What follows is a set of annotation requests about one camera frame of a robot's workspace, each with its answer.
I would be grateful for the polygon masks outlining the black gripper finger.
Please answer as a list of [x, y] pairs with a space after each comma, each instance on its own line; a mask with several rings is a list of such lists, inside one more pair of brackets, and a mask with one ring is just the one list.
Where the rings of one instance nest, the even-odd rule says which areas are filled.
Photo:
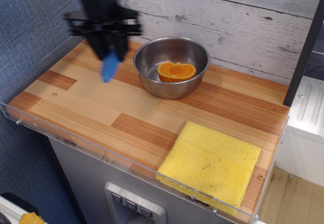
[[128, 38], [124, 33], [113, 33], [112, 44], [116, 50], [119, 61], [123, 61], [128, 51]]
[[93, 51], [96, 53], [100, 60], [103, 60], [108, 54], [109, 42], [106, 41], [105, 35], [103, 34], [87, 34], [86, 39]]

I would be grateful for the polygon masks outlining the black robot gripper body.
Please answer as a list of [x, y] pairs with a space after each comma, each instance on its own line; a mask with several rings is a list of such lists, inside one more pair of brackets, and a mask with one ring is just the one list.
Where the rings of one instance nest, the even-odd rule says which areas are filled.
[[82, 8], [64, 14], [73, 35], [101, 33], [112, 35], [140, 35], [141, 24], [138, 22], [139, 13], [124, 8], [116, 0], [80, 0]]

